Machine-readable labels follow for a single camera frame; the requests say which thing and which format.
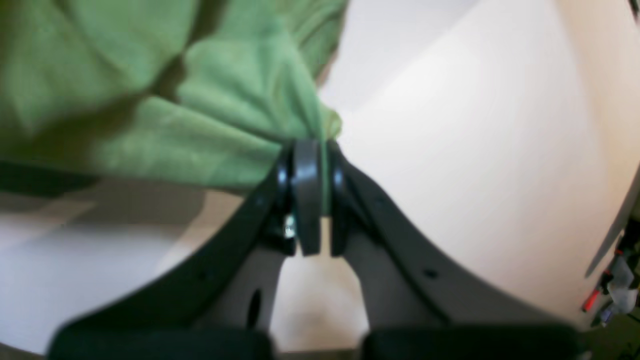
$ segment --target green cloth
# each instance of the green cloth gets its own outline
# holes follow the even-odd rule
[[[245,192],[294,138],[346,0],[0,0],[0,157]]]

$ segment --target white surface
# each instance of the white surface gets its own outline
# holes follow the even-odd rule
[[[640,158],[630,29],[624,0],[352,0],[321,95],[350,160],[439,247],[579,323],[595,283],[584,272]],[[169,268],[238,204],[126,181],[53,203],[1,194],[0,342],[43,351],[59,324]],[[356,279],[341,260],[306,260],[281,274],[278,346],[355,346]]]

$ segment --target green fabric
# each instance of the green fabric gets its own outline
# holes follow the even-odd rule
[[[244,192],[334,138],[346,0],[0,0],[0,156]]]

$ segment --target red object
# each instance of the red object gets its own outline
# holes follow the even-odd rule
[[[596,298],[598,297],[599,293],[600,293],[600,289],[593,290],[593,293],[591,293],[587,301],[582,306],[583,312],[586,313],[587,311],[591,310],[591,308],[593,307],[593,304],[596,302]]]

